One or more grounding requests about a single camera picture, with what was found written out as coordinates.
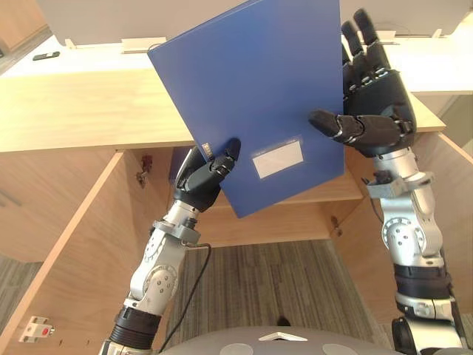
wooden shelf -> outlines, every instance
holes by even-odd
[[[328,239],[330,233],[316,204],[274,205],[245,218],[233,210],[209,209],[199,216],[200,243],[213,247]]]
[[[363,194],[353,179],[352,174],[348,168],[345,168],[345,173],[342,176],[336,177],[335,179],[327,181],[326,183],[307,190],[306,192],[290,197],[278,204],[286,205],[324,201],[360,200],[362,198]],[[230,203],[223,192],[220,193],[217,201],[212,207],[212,209],[221,208],[230,208]]]

wooden desk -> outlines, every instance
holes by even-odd
[[[445,127],[410,99],[419,132]],[[0,107],[0,152],[193,144],[152,69],[1,77]]]

power cord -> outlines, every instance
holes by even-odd
[[[206,247],[208,249],[207,257],[205,258],[205,262],[204,262],[204,265],[202,266],[202,269],[200,270],[199,276],[197,276],[197,279],[195,280],[195,284],[191,289],[191,293],[189,294],[186,305],[184,306],[184,310],[183,310],[179,320],[177,321],[176,325],[172,328],[172,330],[169,332],[168,336],[164,340],[163,345],[161,345],[161,348],[158,351],[158,353],[162,353],[164,351],[165,347],[168,345],[168,343],[171,340],[172,336],[174,335],[174,333],[176,333],[177,329],[180,327],[180,324],[183,322],[184,317],[186,316],[187,309],[189,308],[189,306],[191,304],[192,296],[194,296],[194,293],[197,289],[197,286],[199,285],[199,281],[202,278],[202,276],[204,275],[204,271],[207,268],[208,261],[210,260],[210,256],[212,254],[212,247],[208,243],[196,244],[194,246],[190,246],[190,245],[186,245],[186,246],[189,247],[189,248],[193,248],[193,249],[194,248]]]
[[[365,177],[362,177],[361,178],[361,181],[363,181],[363,183],[365,185],[368,185],[370,183],[370,181],[368,179],[366,179]],[[381,224],[384,223],[383,219],[381,218],[381,216],[379,215],[378,211],[376,211],[376,207],[375,207],[375,201],[373,201],[372,198],[370,198],[370,203],[371,203],[371,208],[373,210],[373,212],[375,212],[376,214],[376,217],[378,218],[378,220],[381,222]]]
[[[370,202],[371,202],[371,207],[372,207],[372,210],[375,212],[376,214],[376,217],[379,219],[379,221],[381,222],[381,224],[383,224],[383,219],[381,218],[381,216],[379,215],[378,211],[376,211],[376,207],[375,207],[375,201],[373,201],[372,198],[370,198]]]

blue folder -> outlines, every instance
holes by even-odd
[[[238,217],[343,174],[342,145],[307,121],[343,111],[339,19],[334,0],[252,0],[149,52],[205,156],[241,140],[221,184]]]

metal bracket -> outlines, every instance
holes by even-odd
[[[153,167],[153,157],[151,155],[144,155],[141,158],[141,172],[136,173],[136,180],[140,184],[141,188],[144,189],[147,182],[148,174]]]
[[[167,235],[182,240],[184,243],[197,244],[200,239],[200,233],[198,231],[182,224],[173,226],[163,221],[155,221],[153,226],[164,231]]]
[[[39,338],[50,337],[55,329],[52,325],[46,324],[47,321],[48,319],[44,317],[31,317],[18,341],[37,342]]]
[[[367,184],[367,189],[371,198],[394,198],[401,196],[404,192],[414,191],[422,186],[429,185],[433,180],[433,173],[426,172],[421,178],[413,181],[406,181],[402,177],[397,177],[390,183],[371,181]]]

